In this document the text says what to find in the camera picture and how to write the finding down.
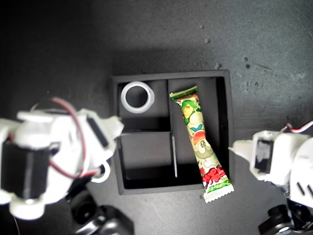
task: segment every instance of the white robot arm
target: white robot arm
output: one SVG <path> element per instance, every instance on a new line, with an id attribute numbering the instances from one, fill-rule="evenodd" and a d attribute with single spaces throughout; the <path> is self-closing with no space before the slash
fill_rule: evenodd
<path id="1" fill-rule="evenodd" d="M 262 131 L 229 149 L 250 163 L 258 180 L 272 182 L 290 200 L 313 208 L 313 138 L 292 130 Z"/>
<path id="2" fill-rule="evenodd" d="M 101 119 L 95 112 L 76 112 L 56 98 L 67 112 L 18 112 L 22 122 L 0 119 L 0 204 L 31 220 L 43 215 L 45 204 L 62 199 L 75 178 L 90 176 L 101 183 L 110 174 L 124 125 L 118 117 Z"/>

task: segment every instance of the snack wrapper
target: snack wrapper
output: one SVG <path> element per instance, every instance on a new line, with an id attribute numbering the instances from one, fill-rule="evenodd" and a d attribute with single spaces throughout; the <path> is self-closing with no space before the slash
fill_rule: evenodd
<path id="1" fill-rule="evenodd" d="M 201 106 L 197 87 L 170 93 L 173 101 L 180 105 L 183 120 L 202 176 L 205 202 L 211 202 L 234 191 L 211 145 L 205 138 Z"/>

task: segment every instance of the white cable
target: white cable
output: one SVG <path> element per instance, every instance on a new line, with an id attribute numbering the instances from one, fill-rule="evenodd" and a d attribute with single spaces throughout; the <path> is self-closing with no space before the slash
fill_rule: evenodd
<path id="1" fill-rule="evenodd" d="M 18 235 L 21 235 L 21 233 L 20 233 L 20 228 L 19 228 L 19 225 L 18 225 L 18 222 L 16 221 L 16 218 L 13 216 L 13 219 L 14 219 L 14 221 L 15 221 L 15 224 L 16 224 L 16 229 L 17 229 L 17 231 L 18 231 Z"/>
<path id="2" fill-rule="evenodd" d="M 305 124 L 303 127 L 299 128 L 299 129 L 291 129 L 291 132 L 301 133 L 301 132 L 308 130 L 312 125 L 313 125 L 313 121 L 310 121 L 309 123 Z"/>

